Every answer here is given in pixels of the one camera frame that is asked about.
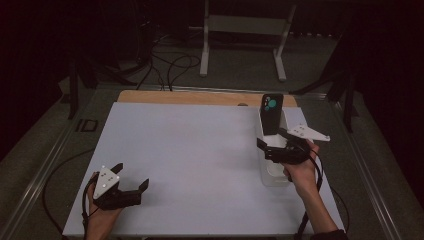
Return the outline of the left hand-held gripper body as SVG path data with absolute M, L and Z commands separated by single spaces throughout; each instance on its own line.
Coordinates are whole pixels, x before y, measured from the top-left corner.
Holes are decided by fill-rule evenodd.
M 120 176 L 103 166 L 94 189 L 94 204 L 102 210 L 115 210 L 140 205 L 142 193 L 137 190 L 121 191 Z

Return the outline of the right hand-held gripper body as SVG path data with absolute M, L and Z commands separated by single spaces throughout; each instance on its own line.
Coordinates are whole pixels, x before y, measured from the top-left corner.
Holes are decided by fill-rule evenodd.
M 311 148 L 307 141 L 330 141 L 328 135 L 324 135 L 308 126 L 297 125 L 287 130 L 293 136 L 292 141 L 287 141 L 284 148 L 268 147 L 265 150 L 265 158 L 274 163 L 297 165 L 309 158 Z

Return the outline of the black phone case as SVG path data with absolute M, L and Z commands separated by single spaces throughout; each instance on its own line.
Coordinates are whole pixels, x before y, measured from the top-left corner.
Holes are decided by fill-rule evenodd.
M 266 99 L 273 99 L 277 102 L 274 108 L 269 111 L 264 109 Z M 264 94 L 262 97 L 260 118 L 262 123 L 262 130 L 264 135 L 275 135 L 280 126 L 280 119 L 282 113 L 283 95 L 282 94 Z

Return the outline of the white rectangular box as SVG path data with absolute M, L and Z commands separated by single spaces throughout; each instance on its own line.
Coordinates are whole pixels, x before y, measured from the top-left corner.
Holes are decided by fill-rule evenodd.
M 284 174 L 284 166 L 280 163 L 274 163 L 272 160 L 265 158 L 265 151 L 259 145 L 264 142 L 268 147 L 284 148 L 287 139 L 279 134 L 264 135 L 261 117 L 257 118 L 256 124 L 257 152 L 260 164 L 261 180 L 267 187 L 286 187 L 290 184 L 288 177 Z

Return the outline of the person's left hand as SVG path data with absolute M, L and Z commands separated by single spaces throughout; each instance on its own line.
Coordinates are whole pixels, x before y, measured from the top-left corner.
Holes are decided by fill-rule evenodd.
M 100 209 L 97 205 L 94 204 L 94 189 L 95 184 L 91 183 L 87 190 L 87 197 L 89 201 L 89 217 L 87 232 L 85 234 L 86 239 L 89 233 L 103 233 L 109 235 L 113 230 L 119 215 L 123 211 L 122 208 L 115 210 Z

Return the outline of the person's right hand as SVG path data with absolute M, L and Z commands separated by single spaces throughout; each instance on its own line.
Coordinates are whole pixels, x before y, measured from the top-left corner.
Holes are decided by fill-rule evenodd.
M 318 195 L 315 160 L 319 147 L 311 141 L 307 143 L 311 151 L 306 161 L 297 165 L 284 164 L 284 174 L 292 180 L 302 199 Z

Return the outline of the black tripod stand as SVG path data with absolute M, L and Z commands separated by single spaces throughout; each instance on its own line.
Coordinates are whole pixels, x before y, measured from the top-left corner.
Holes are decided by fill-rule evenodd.
M 355 86 L 355 62 L 358 51 L 355 50 L 355 39 L 343 34 L 331 54 L 324 70 L 318 80 L 305 87 L 290 91 L 292 95 L 304 95 L 323 86 L 331 84 L 326 93 L 329 102 L 338 102 L 342 96 L 344 99 L 343 123 L 349 132 L 352 132 L 353 98 Z
M 89 89 L 96 88 L 98 85 L 96 72 L 104 74 L 122 85 L 135 86 L 135 83 L 124 79 L 88 56 L 73 56 L 69 60 L 69 119 L 73 119 L 79 109 L 78 83 L 82 82 Z

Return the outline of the white table mat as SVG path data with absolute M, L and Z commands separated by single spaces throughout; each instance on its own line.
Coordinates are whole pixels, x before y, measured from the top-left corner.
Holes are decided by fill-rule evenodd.
M 304 207 L 293 185 L 262 183 L 257 119 L 255 107 L 115 103 L 87 171 L 122 164 L 122 189 L 149 187 L 114 234 L 294 234 Z

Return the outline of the white metal stand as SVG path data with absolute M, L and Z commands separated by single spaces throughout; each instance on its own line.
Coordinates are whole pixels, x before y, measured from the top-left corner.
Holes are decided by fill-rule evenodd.
M 287 80 L 282 60 L 282 52 L 288 39 L 292 21 L 297 9 L 295 4 L 290 6 L 288 15 L 284 19 L 214 15 L 210 14 L 209 7 L 210 0 L 204 0 L 203 49 L 199 71 L 199 75 L 201 77 L 206 77 L 208 75 L 210 53 L 209 33 L 226 32 L 280 36 L 280 44 L 273 50 L 273 59 L 278 79 L 281 82 Z

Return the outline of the metal floor rail frame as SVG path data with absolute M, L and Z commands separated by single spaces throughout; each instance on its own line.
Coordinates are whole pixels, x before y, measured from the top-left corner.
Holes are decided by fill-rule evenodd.
M 253 105 L 255 90 L 178 87 L 172 92 L 155 86 L 139 90 L 100 87 L 79 92 L 79 109 L 69 119 L 70 101 L 54 104 L 0 163 L 0 240 L 57 240 L 71 209 L 89 158 L 106 117 L 117 100 L 173 100 L 180 94 L 190 103 Z M 321 157 L 348 234 L 361 240 L 404 240 L 359 146 L 359 130 L 343 123 L 341 102 L 323 93 L 289 97 L 286 104 L 302 108 L 309 125 L 326 130 L 332 141 Z

